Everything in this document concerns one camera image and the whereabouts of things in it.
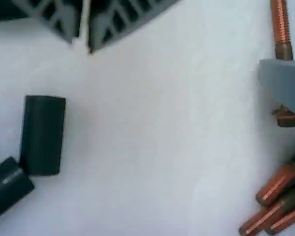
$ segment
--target gray plastic block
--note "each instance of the gray plastic block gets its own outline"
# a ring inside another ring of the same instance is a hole
[[[97,51],[135,31],[179,0],[92,0],[89,17],[90,52]]]
[[[261,60],[258,76],[274,100],[295,113],[295,61]]]
[[[79,32],[82,0],[75,0],[75,4],[67,0],[12,0],[12,2],[30,17],[39,19],[69,43]]]

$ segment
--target gray plastic bracket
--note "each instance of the gray plastic bracket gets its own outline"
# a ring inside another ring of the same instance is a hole
[[[113,0],[89,19],[89,50],[97,51],[135,31],[179,0]]]
[[[281,102],[295,113],[295,61],[261,60],[258,77],[275,102]]]
[[[37,18],[61,38],[71,43],[75,37],[80,14],[63,0],[12,0],[22,11]]]

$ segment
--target copper pin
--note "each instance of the copper pin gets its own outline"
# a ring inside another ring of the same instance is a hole
[[[263,206],[273,204],[277,198],[295,183],[295,155],[258,191],[256,200]]]
[[[295,179],[295,164],[284,165],[256,195],[263,206],[272,204]]]
[[[295,210],[285,215],[283,218],[275,222],[269,229],[266,229],[268,235],[278,234],[290,226],[295,224]]]
[[[264,207],[250,220],[246,221],[239,233],[241,236],[255,236],[269,229],[275,222],[295,208],[295,187],[273,204],[268,210]]]

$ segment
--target gray plastic part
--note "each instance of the gray plastic part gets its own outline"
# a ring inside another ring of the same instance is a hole
[[[80,14],[63,0],[12,0],[23,12],[48,26],[67,42],[75,37]]]
[[[258,77],[276,102],[295,113],[295,61],[261,60]]]
[[[178,1],[112,0],[104,12],[93,14],[91,9],[88,42],[90,52],[127,36]],[[131,17],[131,13],[137,16],[136,19]]]

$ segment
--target copper threaded rod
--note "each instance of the copper threaded rod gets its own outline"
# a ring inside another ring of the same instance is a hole
[[[275,43],[291,40],[286,0],[271,0],[272,21]]]

